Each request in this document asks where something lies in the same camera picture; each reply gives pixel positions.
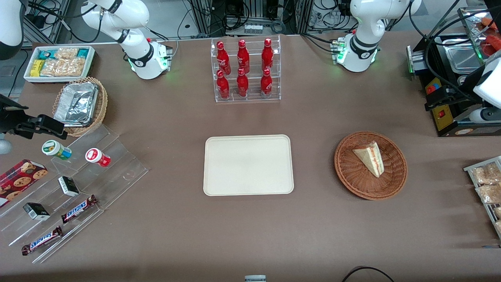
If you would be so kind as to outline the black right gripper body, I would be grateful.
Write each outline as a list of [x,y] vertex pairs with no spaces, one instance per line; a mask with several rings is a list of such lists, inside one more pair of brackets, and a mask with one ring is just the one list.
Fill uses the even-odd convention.
[[25,114],[25,107],[5,95],[0,96],[0,129],[2,134],[12,134],[32,139],[35,133],[40,133],[34,117]]

